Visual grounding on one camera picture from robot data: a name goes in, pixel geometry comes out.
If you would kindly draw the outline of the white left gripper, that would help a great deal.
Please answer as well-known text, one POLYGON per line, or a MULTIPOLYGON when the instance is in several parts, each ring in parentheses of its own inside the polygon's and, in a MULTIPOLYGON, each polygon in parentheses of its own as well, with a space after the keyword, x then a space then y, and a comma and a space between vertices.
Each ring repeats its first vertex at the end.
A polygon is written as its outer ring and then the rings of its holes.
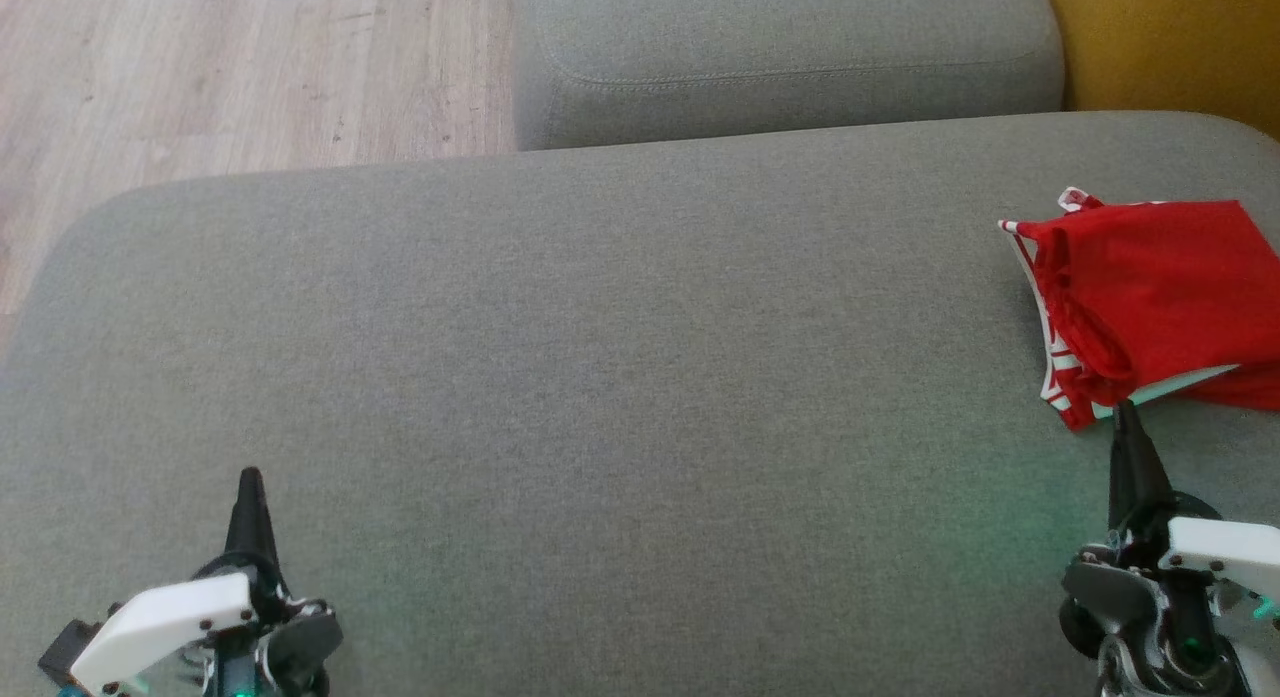
POLYGON ((169 657, 198 668, 198 697, 329 697, 344 634, 325 600, 283 584, 262 473, 241 474, 221 564, 123 602, 70 651, 68 697, 147 697, 169 657))

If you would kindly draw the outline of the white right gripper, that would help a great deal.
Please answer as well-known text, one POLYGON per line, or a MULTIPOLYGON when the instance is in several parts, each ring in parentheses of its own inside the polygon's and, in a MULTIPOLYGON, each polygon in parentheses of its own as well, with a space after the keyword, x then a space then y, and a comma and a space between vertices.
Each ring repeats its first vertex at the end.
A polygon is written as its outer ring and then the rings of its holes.
POLYGON ((1134 402, 1117 402, 1108 538, 1079 547, 1059 625, 1096 662, 1091 697, 1280 697, 1280 665, 1219 629, 1244 599, 1280 620, 1280 533, 1172 489, 1134 402))

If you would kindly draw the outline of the red Bulls jersey white sleeves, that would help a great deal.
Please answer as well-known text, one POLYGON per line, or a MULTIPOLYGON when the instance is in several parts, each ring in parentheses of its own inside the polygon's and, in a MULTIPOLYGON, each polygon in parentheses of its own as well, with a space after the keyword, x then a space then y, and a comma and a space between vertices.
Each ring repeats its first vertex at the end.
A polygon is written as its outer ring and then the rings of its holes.
POLYGON ((1070 431, 1147 384, 1280 361, 1280 255, 1238 201, 1103 202, 1001 220, 1044 341, 1039 396, 1070 431))

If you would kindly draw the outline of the grey sofa seat cushion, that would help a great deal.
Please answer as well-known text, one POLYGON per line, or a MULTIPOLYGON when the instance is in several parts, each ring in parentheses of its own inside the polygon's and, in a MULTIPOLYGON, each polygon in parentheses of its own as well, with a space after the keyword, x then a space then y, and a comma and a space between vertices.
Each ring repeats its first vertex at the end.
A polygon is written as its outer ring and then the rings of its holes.
POLYGON ((0 697, 192 576, 259 466, 334 697, 1089 697, 1103 425, 1002 219, 1238 200, 1280 142, 1053 113, 178 182, 78 219, 0 368, 0 697))

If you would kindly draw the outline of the yellow cushion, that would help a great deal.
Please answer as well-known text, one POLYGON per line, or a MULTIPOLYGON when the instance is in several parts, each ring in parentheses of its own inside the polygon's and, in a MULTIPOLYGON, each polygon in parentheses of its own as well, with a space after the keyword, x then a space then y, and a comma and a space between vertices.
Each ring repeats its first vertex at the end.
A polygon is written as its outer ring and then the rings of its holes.
POLYGON ((1280 0, 1050 0, 1068 109, 1238 120, 1280 141, 1280 0))

